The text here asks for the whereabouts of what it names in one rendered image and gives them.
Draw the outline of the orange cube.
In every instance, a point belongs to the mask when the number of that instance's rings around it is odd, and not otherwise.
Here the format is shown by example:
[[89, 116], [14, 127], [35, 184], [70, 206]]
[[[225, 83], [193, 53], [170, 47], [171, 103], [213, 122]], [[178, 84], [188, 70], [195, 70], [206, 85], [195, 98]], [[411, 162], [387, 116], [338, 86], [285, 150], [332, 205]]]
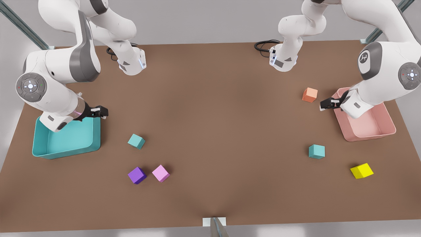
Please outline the orange cube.
[[302, 100], [306, 102], [314, 102], [317, 99], [318, 90], [307, 87], [303, 93]]

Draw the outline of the teal tray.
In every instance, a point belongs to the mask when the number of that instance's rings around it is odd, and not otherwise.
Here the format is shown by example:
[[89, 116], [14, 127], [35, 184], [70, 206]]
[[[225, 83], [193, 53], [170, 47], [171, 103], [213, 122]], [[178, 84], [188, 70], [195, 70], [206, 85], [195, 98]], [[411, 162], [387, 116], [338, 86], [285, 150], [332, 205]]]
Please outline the teal tray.
[[71, 121], [61, 131], [53, 132], [36, 120], [33, 156], [55, 159], [98, 150], [101, 145], [101, 119]]

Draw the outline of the pink tray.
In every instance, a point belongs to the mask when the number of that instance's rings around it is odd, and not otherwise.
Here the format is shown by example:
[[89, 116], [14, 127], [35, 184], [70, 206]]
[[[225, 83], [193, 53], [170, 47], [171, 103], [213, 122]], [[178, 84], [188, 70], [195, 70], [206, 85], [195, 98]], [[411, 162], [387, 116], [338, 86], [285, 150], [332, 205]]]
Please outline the pink tray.
[[396, 127], [384, 103], [374, 106], [361, 117], [353, 119], [341, 109], [334, 109], [346, 141], [367, 141], [396, 133]]

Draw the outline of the teal blue cube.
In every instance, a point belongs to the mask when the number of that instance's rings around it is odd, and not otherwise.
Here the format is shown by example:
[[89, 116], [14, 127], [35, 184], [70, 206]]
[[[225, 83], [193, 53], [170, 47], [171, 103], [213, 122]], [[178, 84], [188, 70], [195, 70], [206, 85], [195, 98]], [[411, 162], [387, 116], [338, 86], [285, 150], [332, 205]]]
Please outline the teal blue cube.
[[313, 144], [309, 147], [309, 157], [321, 159], [325, 157], [325, 146]]
[[144, 138], [136, 134], [132, 134], [128, 141], [129, 145], [131, 145], [132, 147], [135, 147], [138, 150], [140, 150], [143, 147], [144, 143], [145, 143]]

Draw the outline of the yellow cube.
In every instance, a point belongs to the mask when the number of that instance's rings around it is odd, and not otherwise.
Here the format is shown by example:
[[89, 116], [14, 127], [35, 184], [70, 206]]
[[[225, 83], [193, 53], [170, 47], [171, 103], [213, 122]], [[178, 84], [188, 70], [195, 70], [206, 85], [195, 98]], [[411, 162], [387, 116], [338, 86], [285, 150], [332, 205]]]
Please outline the yellow cube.
[[374, 174], [374, 172], [372, 171], [372, 169], [370, 168], [370, 165], [368, 163], [364, 163], [364, 164], [358, 165], [356, 167], [353, 167], [353, 168], [350, 169], [350, 171], [352, 172], [353, 176], [356, 179], [365, 178], [365, 177], [368, 177], [368, 176]]

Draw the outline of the purple cube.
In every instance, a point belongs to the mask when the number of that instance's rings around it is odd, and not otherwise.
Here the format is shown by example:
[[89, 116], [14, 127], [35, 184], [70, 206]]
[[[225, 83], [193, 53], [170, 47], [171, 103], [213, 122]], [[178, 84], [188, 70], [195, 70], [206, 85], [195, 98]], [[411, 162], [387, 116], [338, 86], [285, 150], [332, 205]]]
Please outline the purple cube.
[[147, 175], [140, 167], [136, 167], [129, 172], [128, 177], [134, 184], [139, 184], [147, 177]]

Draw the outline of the pink cube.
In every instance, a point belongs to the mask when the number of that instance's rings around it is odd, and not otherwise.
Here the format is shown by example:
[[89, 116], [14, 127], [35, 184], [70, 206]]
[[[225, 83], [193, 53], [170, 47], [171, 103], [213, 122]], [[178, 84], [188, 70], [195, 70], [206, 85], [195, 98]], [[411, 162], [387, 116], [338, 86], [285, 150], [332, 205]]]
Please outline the pink cube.
[[152, 174], [161, 183], [170, 176], [170, 173], [164, 168], [163, 165], [159, 165], [156, 169], [154, 169]]

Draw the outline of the silver frame post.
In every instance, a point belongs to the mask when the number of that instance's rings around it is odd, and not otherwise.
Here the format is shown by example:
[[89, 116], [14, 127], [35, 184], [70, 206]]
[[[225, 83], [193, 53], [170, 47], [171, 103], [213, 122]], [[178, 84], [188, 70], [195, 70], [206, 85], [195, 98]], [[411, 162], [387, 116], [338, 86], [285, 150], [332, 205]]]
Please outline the silver frame post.
[[0, 13], [2, 13], [12, 24], [14, 24], [27, 38], [42, 50], [55, 49], [48, 45], [36, 34], [3, 0], [0, 0]]
[[358, 21], [383, 31], [390, 42], [418, 42], [402, 12], [392, 0], [362, 0]]
[[230, 237], [225, 229], [226, 217], [203, 218], [202, 225], [210, 227], [210, 237]]

